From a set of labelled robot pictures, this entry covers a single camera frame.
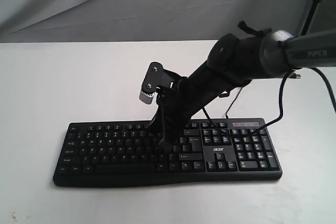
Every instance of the white tabletop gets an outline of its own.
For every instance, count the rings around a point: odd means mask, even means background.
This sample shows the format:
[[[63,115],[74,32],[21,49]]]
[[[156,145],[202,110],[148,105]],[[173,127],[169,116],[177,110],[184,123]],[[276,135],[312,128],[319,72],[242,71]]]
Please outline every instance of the white tabletop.
[[[335,223],[336,115],[311,70],[285,86],[269,132],[277,182],[125,189],[59,188],[52,175],[70,122],[149,120],[138,96],[151,61],[188,76],[214,41],[0,44],[0,223]],[[336,69],[322,69],[336,89]],[[280,80],[246,87],[230,116],[278,116]],[[233,96],[207,106],[221,118]],[[204,118],[198,113],[195,118]]]

